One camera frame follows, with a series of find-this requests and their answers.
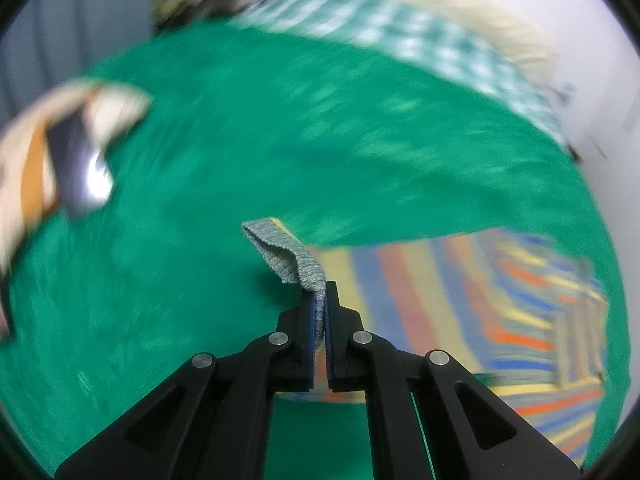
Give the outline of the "striped knit sweater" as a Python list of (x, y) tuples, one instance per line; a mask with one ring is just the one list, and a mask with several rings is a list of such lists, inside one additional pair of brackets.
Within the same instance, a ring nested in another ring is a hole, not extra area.
[(550, 237), (493, 228), (352, 247), (309, 247), (280, 220), (245, 236), (320, 306), (336, 289), (396, 348), (449, 352), (575, 463), (604, 395), (608, 298), (591, 264)]

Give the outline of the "black phone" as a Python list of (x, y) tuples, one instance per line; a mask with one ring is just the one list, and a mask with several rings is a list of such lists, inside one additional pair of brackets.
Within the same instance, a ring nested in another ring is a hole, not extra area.
[(89, 138), (81, 111), (50, 126), (46, 137), (58, 200), (66, 214), (78, 218), (103, 207), (111, 197), (114, 179), (103, 151)]

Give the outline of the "cream orange folded cloth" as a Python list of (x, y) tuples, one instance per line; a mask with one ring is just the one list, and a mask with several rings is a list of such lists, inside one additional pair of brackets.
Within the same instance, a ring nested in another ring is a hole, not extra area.
[(103, 151), (148, 114), (152, 98), (129, 84), (72, 79), (47, 92), (14, 118), (1, 137), (1, 277), (24, 238), (56, 208), (55, 174), (47, 130), (80, 110), (89, 138)]

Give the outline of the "green floral bedspread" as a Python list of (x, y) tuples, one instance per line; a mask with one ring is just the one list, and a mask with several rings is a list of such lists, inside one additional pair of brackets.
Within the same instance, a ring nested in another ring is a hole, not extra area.
[(108, 153), (107, 204), (51, 214), (11, 264), (1, 405), (44, 471), (192, 354), (237, 352), (297, 304), (242, 233), (262, 218), (309, 247), (507, 228), (588, 261), (608, 298), (606, 376), (578, 464), (611, 441), (630, 353), (614, 248), (574, 162), (526, 119), (370, 50), (228, 23), (89, 77), (152, 103)]

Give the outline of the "green white checkered sheet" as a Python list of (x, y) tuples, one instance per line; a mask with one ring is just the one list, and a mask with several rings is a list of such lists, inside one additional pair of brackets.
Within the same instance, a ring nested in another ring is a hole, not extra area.
[(454, 21), (394, 0), (264, 0), (232, 23), (369, 49), (473, 89), (567, 140), (549, 100), (497, 47)]

